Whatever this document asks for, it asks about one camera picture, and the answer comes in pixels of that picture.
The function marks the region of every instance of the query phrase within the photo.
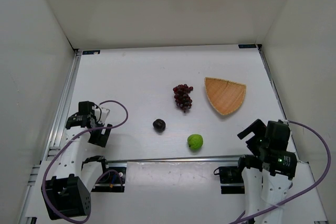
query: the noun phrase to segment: orange basket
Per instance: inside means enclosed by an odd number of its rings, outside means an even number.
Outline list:
[[[204,83],[209,102],[219,114],[228,115],[243,103],[245,84],[209,77],[204,79]]]

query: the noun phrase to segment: wooden basket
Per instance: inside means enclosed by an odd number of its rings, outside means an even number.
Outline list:
[[[219,114],[228,115],[243,103],[245,84],[209,77],[204,79],[204,83],[209,102]]]

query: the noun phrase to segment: green fruit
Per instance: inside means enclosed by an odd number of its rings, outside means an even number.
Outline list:
[[[192,150],[197,150],[203,145],[203,138],[201,135],[193,134],[188,137],[188,145]]]

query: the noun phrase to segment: red grape bunch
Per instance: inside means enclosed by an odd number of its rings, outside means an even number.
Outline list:
[[[192,106],[193,100],[190,99],[188,94],[193,91],[193,89],[193,87],[188,87],[187,84],[180,84],[173,88],[176,105],[181,108],[184,113]]]

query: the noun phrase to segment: white wall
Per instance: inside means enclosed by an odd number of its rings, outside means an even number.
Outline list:
[[[73,55],[45,0],[0,0],[0,223],[17,223]]]
[[[75,48],[261,42],[286,0],[47,0]]]
[[[305,123],[328,142],[336,158],[336,0],[288,0],[272,25],[264,50],[288,119]],[[302,159],[315,178],[326,165],[319,140],[293,126]],[[336,222],[336,165],[318,187],[326,214]]]

